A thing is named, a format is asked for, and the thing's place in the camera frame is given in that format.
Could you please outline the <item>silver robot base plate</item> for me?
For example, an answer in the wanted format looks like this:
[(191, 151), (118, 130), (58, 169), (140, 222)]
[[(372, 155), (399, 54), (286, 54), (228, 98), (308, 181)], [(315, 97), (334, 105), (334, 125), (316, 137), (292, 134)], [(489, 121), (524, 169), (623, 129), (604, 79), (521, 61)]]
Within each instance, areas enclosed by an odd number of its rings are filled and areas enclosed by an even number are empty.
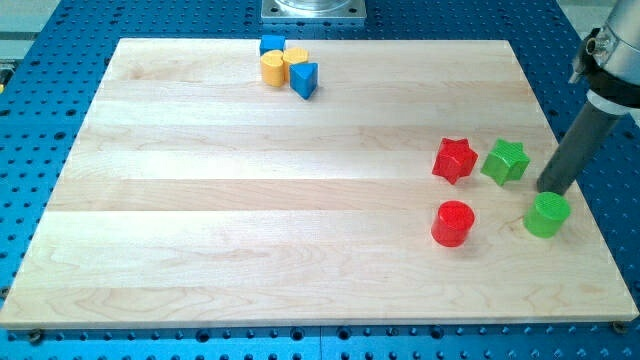
[(262, 0), (264, 23), (363, 23), (367, 18), (365, 0)]

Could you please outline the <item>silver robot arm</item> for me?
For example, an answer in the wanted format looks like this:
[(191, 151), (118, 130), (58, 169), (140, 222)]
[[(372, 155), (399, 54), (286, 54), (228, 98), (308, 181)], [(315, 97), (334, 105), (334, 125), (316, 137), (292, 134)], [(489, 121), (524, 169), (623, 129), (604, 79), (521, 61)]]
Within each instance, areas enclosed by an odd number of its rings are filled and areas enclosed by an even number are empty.
[(572, 61), (571, 83), (586, 79), (587, 100), (601, 111), (625, 115), (639, 110), (639, 0), (616, 2)]

